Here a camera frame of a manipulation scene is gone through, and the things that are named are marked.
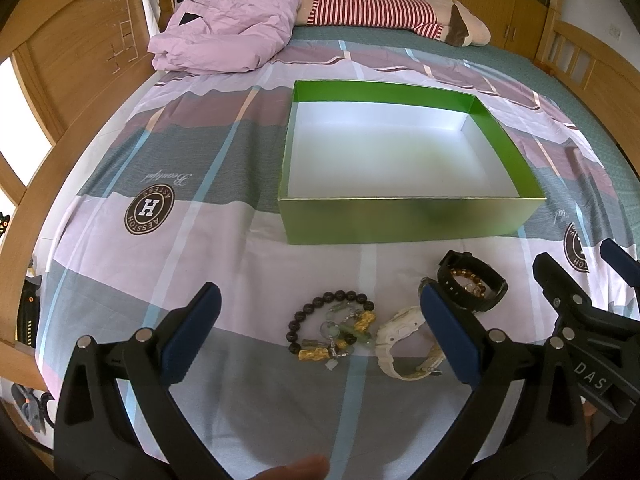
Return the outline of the person left hand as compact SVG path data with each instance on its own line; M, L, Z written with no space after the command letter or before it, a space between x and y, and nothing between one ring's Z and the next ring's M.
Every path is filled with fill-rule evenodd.
M252 480L324 480L330 462L323 455L311 455L295 463L273 467L252 477Z

